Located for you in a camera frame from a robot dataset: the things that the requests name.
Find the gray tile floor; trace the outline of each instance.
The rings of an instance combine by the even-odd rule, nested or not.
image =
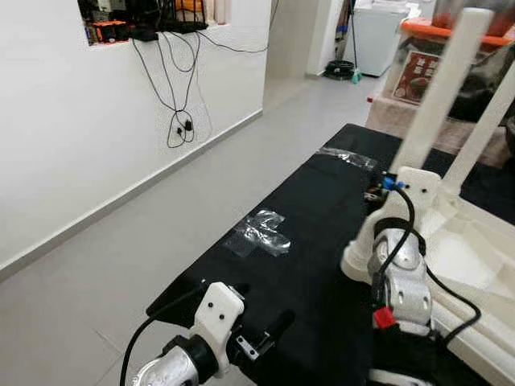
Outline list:
[[[344,123],[364,124],[376,86],[320,79],[290,84],[286,98],[268,89],[263,117],[0,284],[1,384],[117,384],[145,308]],[[130,370],[178,331],[149,327]],[[252,383],[233,369],[210,384]]]

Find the white wall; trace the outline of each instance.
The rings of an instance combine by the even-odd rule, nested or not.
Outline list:
[[[230,25],[209,34],[235,47],[264,47],[270,0],[233,0],[231,10]],[[160,74],[155,43],[140,45]],[[186,47],[177,51],[186,66]],[[2,4],[0,52],[0,268],[262,108],[266,53],[204,40],[199,79],[214,129],[194,82],[198,139],[169,150],[169,113],[132,46],[89,47],[76,0]],[[167,95],[163,76],[156,82]],[[186,78],[173,82],[183,100]]]
[[[335,36],[344,0],[319,0],[306,72],[320,75],[335,59]]]
[[[272,78],[304,76],[319,0],[279,1],[270,31],[266,75]]]

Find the clear tape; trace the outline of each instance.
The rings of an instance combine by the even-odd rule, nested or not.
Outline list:
[[[373,168],[377,165],[377,161],[375,159],[369,158],[365,155],[353,153],[352,151],[337,149],[334,147],[325,146],[320,148],[316,153],[339,158],[346,163],[358,166],[361,169],[368,171],[372,171]]]
[[[260,210],[256,216],[247,216],[240,221],[224,246],[239,257],[247,257],[256,247],[275,257],[288,253],[290,240],[275,230],[284,219],[274,211]]]

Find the black table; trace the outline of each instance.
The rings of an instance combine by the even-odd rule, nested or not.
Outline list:
[[[326,146],[351,150],[378,161],[387,170],[400,145],[398,138],[346,125]],[[454,156],[432,150],[426,165],[443,175]],[[202,278],[229,284],[248,283],[244,334],[258,337],[283,310],[296,313],[278,350],[254,371],[259,384],[364,384],[373,361],[370,289],[351,281],[339,268],[341,253],[365,218],[363,192],[369,174],[337,158],[314,155],[250,213],[263,208],[285,216],[278,230],[291,240],[286,255],[273,257],[256,248],[245,258],[223,243],[229,231],[154,301],[148,314],[194,288]],[[515,179],[502,170],[477,165],[462,196],[500,218],[515,223]],[[180,312],[160,318],[190,327],[199,299]],[[450,352],[437,364],[441,384],[484,384]]]

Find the blue connector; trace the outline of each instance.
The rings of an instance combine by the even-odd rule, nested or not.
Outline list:
[[[397,185],[398,187],[404,187],[404,183],[395,183],[395,181],[390,177],[385,177],[385,179],[383,179],[383,189],[386,189],[387,191],[392,191],[393,186],[395,185]]]

